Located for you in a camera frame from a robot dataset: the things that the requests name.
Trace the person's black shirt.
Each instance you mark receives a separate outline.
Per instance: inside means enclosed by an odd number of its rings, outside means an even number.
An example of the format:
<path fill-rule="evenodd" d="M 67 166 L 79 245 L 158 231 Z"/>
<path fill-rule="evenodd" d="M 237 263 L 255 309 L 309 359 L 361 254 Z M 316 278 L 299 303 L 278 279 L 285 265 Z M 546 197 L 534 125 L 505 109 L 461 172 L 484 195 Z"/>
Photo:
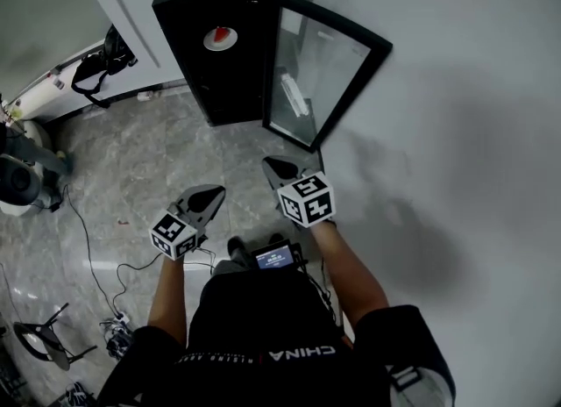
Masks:
<path fill-rule="evenodd" d="M 212 277 L 181 346 L 139 328 L 102 407 L 454 407 L 455 383 L 420 311 L 366 314 L 352 346 L 293 269 Z"/>

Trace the person's right forearm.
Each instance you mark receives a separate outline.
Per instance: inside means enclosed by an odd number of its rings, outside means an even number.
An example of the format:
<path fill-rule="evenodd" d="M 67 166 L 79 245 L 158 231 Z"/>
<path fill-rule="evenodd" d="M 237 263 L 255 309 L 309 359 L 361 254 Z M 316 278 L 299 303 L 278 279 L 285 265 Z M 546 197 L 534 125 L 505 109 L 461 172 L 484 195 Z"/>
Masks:
<path fill-rule="evenodd" d="M 334 224 L 323 221 L 313 225 L 310 231 L 352 329 L 357 327 L 366 314 L 389 307 L 380 283 L 353 252 Z"/>

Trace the white power strip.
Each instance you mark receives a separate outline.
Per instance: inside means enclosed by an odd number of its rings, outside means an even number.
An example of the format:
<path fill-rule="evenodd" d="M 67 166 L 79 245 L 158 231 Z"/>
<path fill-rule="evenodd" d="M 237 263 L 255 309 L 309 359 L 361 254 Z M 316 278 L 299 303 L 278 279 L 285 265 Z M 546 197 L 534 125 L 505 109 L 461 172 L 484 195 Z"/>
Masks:
<path fill-rule="evenodd" d="M 118 313 L 112 318 L 104 318 L 99 322 L 100 331 L 108 332 L 131 332 L 130 319 L 124 313 Z"/>

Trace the black shoulder bag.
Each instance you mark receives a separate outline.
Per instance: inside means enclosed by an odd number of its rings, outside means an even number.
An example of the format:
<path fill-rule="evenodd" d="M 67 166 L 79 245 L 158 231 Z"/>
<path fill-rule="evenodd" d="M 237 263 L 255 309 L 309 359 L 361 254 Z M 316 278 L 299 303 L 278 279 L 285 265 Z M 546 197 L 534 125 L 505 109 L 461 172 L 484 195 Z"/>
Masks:
<path fill-rule="evenodd" d="M 107 76 L 115 75 L 127 67 L 133 67 L 138 62 L 137 57 L 124 41 L 117 28 L 112 25 L 108 30 L 102 49 L 84 57 L 76 68 L 71 89 L 85 96 L 92 104 L 102 109 L 108 109 L 110 102 L 95 98 L 102 88 Z M 89 78 L 97 76 L 97 83 L 92 88 L 82 85 Z"/>

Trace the black mini fridge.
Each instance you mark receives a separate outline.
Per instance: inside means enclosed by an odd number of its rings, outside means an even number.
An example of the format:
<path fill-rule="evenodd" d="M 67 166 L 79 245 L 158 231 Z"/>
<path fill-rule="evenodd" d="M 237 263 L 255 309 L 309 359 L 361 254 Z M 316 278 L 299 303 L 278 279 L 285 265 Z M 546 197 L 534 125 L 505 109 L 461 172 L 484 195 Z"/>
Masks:
<path fill-rule="evenodd" d="M 161 30 L 211 125 L 258 120 L 314 152 L 392 51 L 392 44 L 307 0 L 153 0 Z M 237 43 L 205 48 L 229 27 Z"/>

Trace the small black screen device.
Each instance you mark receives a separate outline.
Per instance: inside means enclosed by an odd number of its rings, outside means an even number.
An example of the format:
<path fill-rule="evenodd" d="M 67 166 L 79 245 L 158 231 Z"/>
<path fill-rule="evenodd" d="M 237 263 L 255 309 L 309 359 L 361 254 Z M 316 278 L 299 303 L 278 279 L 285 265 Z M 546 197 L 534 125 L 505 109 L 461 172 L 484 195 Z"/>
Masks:
<path fill-rule="evenodd" d="M 253 251 L 252 257 L 261 270 L 298 268 L 304 262 L 301 246 L 298 243 L 292 244 L 288 239 Z"/>

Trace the white round plate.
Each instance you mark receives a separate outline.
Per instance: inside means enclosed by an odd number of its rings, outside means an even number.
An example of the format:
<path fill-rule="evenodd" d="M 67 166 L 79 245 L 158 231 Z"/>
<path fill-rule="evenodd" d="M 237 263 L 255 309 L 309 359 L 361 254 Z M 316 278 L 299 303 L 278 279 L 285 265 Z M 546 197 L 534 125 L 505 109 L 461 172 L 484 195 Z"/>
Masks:
<path fill-rule="evenodd" d="M 229 36 L 229 38 L 220 44 L 214 44 L 213 43 L 213 37 L 214 37 L 214 31 L 216 28 L 212 29 L 210 32 L 208 32 L 204 39 L 203 39 L 203 45 L 205 46 L 206 49 L 212 51 L 212 52 L 222 52 L 225 51 L 227 49 L 232 48 L 238 41 L 238 34 L 237 32 L 232 29 L 229 28 L 231 30 L 231 35 Z"/>

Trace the black metal stool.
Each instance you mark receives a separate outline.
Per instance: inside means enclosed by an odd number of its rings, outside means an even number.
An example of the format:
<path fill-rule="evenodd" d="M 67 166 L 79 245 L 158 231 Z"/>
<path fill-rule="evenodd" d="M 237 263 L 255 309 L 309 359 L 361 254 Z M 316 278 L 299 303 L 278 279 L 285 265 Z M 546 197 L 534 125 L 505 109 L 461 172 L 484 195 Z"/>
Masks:
<path fill-rule="evenodd" d="M 69 306 L 63 304 L 45 323 L 31 324 L 15 322 L 12 330 L 24 349 L 35 359 L 43 362 L 52 362 L 63 371 L 68 371 L 71 365 L 83 359 L 88 353 L 93 352 L 98 346 L 91 346 L 81 353 L 74 354 L 67 350 L 54 332 L 53 325 L 57 322 L 59 315 Z M 29 339 L 37 339 L 45 348 L 40 352 L 34 347 Z"/>

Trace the black round device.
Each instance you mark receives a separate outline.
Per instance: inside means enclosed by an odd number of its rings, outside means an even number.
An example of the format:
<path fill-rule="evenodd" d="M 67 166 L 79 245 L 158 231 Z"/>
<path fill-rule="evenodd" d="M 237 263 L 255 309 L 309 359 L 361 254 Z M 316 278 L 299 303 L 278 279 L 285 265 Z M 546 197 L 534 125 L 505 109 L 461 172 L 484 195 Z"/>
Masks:
<path fill-rule="evenodd" d="M 58 176 L 38 163 L 32 166 L 7 154 L 0 155 L 0 212 L 28 218 L 54 212 L 62 198 Z"/>

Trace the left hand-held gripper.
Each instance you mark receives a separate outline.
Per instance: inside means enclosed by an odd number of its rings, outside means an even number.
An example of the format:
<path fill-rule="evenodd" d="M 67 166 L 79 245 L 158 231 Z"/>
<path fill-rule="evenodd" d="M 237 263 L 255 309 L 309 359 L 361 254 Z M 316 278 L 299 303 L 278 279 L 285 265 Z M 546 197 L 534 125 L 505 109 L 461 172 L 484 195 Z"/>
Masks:
<path fill-rule="evenodd" d="M 205 226 L 224 202 L 222 185 L 202 184 L 185 190 L 176 201 L 177 211 L 162 209 L 149 227 L 154 247 L 172 261 L 199 247 Z"/>

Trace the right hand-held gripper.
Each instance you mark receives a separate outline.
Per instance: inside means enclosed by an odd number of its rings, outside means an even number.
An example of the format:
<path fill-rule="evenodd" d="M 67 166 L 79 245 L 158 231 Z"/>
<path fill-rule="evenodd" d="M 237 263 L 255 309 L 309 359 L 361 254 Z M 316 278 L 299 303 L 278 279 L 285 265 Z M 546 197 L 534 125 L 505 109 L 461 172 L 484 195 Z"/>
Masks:
<path fill-rule="evenodd" d="M 323 172 L 305 176 L 314 169 L 302 160 L 283 155 L 266 156 L 261 164 L 271 189 L 277 189 L 286 218 L 310 228 L 336 214 L 334 190 Z"/>

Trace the person's left forearm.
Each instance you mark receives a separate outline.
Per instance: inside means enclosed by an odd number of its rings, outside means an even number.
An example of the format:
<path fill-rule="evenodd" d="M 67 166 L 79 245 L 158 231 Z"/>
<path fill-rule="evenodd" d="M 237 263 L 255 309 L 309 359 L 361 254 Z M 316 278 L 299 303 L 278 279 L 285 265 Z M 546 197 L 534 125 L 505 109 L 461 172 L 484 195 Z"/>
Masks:
<path fill-rule="evenodd" d="M 187 345 L 184 260 L 165 258 L 153 297 L 147 324 L 168 333 L 180 345 Z"/>

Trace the white low cabinet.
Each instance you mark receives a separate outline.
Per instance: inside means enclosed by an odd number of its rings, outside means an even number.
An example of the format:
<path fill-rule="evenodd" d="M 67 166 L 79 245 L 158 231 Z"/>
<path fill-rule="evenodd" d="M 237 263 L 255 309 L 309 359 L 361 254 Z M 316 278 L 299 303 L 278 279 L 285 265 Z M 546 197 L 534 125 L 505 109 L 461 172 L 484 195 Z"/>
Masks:
<path fill-rule="evenodd" d="M 62 39 L 0 40 L 0 102 L 15 119 L 49 121 L 91 104 L 71 89 L 78 61 L 97 43 L 78 47 Z M 156 68 L 143 61 L 104 79 L 98 97 L 109 99 L 152 86 L 184 82 L 179 67 Z"/>

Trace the person's left leg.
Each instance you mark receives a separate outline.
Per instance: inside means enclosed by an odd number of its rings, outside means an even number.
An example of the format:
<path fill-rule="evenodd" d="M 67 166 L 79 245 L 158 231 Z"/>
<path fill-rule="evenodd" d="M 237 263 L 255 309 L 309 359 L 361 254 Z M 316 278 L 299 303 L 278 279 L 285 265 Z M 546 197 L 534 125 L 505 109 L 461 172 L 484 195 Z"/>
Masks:
<path fill-rule="evenodd" d="M 240 237 L 235 236 L 228 240 L 227 251 L 230 258 L 217 263 L 213 276 L 245 272 L 254 268 L 252 256 Z"/>

